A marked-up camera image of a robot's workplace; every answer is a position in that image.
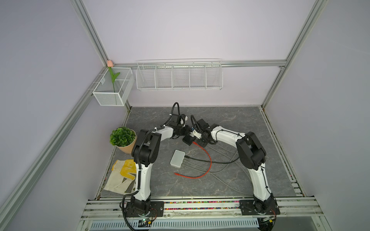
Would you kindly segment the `white network switch box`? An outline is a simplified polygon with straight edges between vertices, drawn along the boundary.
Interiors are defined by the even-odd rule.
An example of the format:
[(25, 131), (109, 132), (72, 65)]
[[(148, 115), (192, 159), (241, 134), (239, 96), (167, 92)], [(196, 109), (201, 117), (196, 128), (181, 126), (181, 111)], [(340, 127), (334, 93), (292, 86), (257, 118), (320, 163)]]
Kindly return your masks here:
[(175, 150), (170, 161), (170, 165), (175, 168), (180, 168), (186, 153), (180, 150)]

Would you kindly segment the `black network switch box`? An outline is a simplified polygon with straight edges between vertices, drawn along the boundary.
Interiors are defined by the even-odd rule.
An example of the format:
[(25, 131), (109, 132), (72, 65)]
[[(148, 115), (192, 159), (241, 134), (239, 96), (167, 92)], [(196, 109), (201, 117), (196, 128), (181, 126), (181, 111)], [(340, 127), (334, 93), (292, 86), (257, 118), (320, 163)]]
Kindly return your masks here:
[(185, 136), (182, 141), (187, 144), (188, 146), (190, 146), (194, 141), (196, 140), (196, 137), (193, 137), (193, 136), (190, 136), (190, 135), (187, 135)]

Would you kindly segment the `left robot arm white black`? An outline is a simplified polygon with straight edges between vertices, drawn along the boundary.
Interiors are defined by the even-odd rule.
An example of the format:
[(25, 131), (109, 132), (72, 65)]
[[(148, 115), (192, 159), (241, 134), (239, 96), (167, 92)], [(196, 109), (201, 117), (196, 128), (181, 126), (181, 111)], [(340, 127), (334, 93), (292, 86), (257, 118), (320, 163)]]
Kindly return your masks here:
[(130, 198), (124, 209), (126, 216), (144, 216), (150, 213), (151, 171), (154, 162), (157, 160), (161, 141), (174, 136), (188, 135), (187, 119), (185, 114), (170, 114), (168, 121), (158, 128), (140, 130), (132, 150), (132, 157), (136, 165), (136, 191), (126, 195), (126, 198)]

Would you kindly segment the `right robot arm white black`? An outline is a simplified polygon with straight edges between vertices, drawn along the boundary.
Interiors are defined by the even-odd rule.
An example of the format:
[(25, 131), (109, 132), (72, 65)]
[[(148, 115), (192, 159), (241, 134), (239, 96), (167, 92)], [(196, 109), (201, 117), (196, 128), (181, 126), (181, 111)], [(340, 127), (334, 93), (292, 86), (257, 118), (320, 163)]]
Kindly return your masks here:
[(239, 160), (248, 169), (253, 185), (253, 205), (258, 214), (280, 214), (277, 201), (268, 185), (266, 175), (266, 151), (253, 132), (242, 133), (225, 129), (217, 124), (209, 125), (203, 119), (190, 116), (196, 144), (223, 142), (237, 149)]

